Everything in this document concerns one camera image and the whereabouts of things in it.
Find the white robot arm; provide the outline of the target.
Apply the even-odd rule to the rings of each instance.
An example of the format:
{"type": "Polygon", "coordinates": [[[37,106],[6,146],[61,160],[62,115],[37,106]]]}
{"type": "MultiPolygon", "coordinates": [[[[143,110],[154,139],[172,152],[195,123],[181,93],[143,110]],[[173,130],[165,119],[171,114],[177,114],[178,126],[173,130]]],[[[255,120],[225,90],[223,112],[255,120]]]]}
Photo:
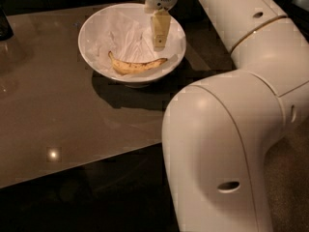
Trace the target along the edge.
{"type": "Polygon", "coordinates": [[[198,0],[235,70],[196,81],[162,124],[181,232],[272,232],[267,150],[309,115],[309,43],[272,0],[198,0]]]}

